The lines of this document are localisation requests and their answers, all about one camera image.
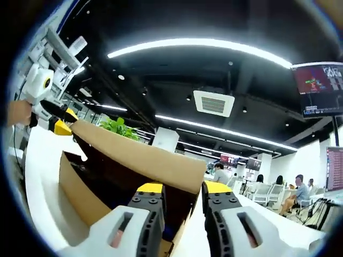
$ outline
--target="person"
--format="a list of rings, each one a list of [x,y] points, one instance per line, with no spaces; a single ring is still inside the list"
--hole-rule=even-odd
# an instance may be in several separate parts
[[[258,175],[257,176],[257,179],[256,179],[256,182],[260,182],[260,183],[263,183],[263,175],[262,174],[260,174],[260,175]]]
[[[313,188],[313,186],[314,186],[313,182],[314,182],[313,178],[310,178],[309,182],[307,183],[307,186],[309,187],[309,190],[311,190]]]
[[[298,187],[295,195],[291,195],[285,200],[280,215],[286,217],[285,212],[289,211],[291,208],[300,208],[300,201],[307,200],[309,197],[309,189],[303,183],[304,176],[298,175],[295,177],[295,185]]]
[[[284,182],[284,178],[280,175],[279,177],[277,177],[277,181],[275,182],[275,184],[282,185],[283,182]]]
[[[228,171],[224,170],[224,165],[221,163],[216,163],[214,165],[214,170],[215,170],[215,174],[214,174],[213,181],[226,185],[229,182],[230,176],[229,176]]]
[[[264,177],[262,174],[257,176],[256,183],[252,186],[249,186],[247,191],[245,192],[245,196],[249,196],[249,194],[254,194],[256,190],[259,188],[260,184],[263,184]]]

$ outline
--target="open cardboard box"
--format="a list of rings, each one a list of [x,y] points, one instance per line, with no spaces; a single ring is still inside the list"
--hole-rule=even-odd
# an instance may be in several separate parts
[[[87,226],[152,181],[166,189],[166,228],[159,257],[169,256],[196,204],[206,170],[204,161],[170,153],[78,120],[71,129],[87,156],[63,153],[59,184]]]

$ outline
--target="office desk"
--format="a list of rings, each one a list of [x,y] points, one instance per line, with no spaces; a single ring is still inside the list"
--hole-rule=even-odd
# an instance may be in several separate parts
[[[58,171],[63,150],[85,158],[71,137],[57,136],[40,127],[32,129],[25,163],[27,201],[36,229],[54,251],[70,244],[77,245],[88,235],[87,226],[80,220],[63,191],[59,190]],[[210,256],[201,197],[199,194],[195,211],[184,228],[173,257]],[[281,239],[292,246],[308,248],[313,240],[325,235],[283,218],[242,195],[237,197],[243,206],[252,206],[274,223]]]

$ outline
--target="wall-mounted monitor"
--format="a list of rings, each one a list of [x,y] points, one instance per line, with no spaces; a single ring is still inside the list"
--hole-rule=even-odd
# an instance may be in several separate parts
[[[343,114],[343,63],[292,66],[304,118]]]
[[[220,155],[220,162],[224,165],[227,165],[228,167],[237,168],[238,166],[238,158],[224,154]]]
[[[254,158],[249,158],[247,162],[247,166],[245,167],[246,169],[249,170],[256,170],[259,171],[259,168],[261,168],[261,163],[262,161],[254,159]]]

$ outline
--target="white chair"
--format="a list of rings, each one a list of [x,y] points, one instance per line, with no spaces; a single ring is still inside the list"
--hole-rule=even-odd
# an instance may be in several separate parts
[[[284,188],[285,186],[283,185],[274,184],[272,188],[270,189],[270,191],[268,192],[267,203],[278,202],[283,193]]]
[[[228,181],[226,185],[230,188],[233,188],[236,180],[238,180],[238,177],[231,177],[231,179]]]
[[[313,187],[309,192],[309,199],[300,201],[300,211],[302,210],[303,207],[309,206],[313,203],[313,199],[311,199],[310,196],[313,196],[316,194],[323,194],[323,193],[324,193],[324,188]]]
[[[271,188],[272,185],[261,183],[257,186],[257,189],[254,193],[248,193],[248,198],[256,203],[267,205],[268,193]]]
[[[235,195],[239,195],[241,191],[243,181],[241,180],[236,180],[233,187],[232,187],[232,192],[234,192]]]

